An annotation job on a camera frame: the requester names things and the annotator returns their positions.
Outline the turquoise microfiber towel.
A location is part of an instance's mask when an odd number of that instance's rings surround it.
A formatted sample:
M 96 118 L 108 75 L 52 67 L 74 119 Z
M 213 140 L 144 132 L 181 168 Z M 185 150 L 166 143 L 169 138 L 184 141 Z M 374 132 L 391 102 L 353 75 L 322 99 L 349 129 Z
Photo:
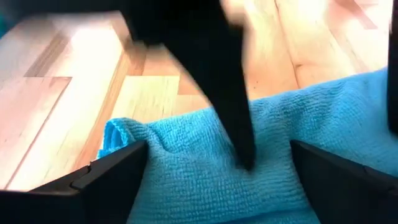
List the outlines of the turquoise microfiber towel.
M 301 140 L 398 176 L 398 136 L 387 127 L 387 69 L 251 103 L 257 156 L 236 167 L 231 143 L 207 108 L 142 124 L 106 123 L 98 157 L 138 140 L 149 161 L 127 224 L 320 224 L 292 162 Z

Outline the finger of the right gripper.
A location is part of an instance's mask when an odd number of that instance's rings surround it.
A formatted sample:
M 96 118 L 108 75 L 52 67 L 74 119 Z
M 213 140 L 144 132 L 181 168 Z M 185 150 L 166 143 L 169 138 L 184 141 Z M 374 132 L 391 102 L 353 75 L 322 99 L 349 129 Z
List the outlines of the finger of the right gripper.
M 238 164 L 252 170 L 256 147 L 242 66 L 243 35 L 180 37 L 165 46 L 213 105 Z
M 388 127 L 398 134 L 398 0 L 393 0 L 389 29 L 387 69 Z

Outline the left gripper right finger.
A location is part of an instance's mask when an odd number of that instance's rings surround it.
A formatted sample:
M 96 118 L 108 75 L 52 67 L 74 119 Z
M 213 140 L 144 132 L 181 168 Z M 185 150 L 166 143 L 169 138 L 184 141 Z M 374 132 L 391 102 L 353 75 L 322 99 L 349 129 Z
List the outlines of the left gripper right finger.
M 321 224 L 398 224 L 398 177 L 302 141 L 292 140 L 290 146 Z

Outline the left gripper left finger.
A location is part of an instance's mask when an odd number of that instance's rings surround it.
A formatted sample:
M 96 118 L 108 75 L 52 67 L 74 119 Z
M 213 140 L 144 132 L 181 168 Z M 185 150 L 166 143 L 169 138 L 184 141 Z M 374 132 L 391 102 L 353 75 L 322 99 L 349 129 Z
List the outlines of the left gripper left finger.
M 28 192 L 0 190 L 0 224 L 126 224 L 148 152 L 138 141 Z

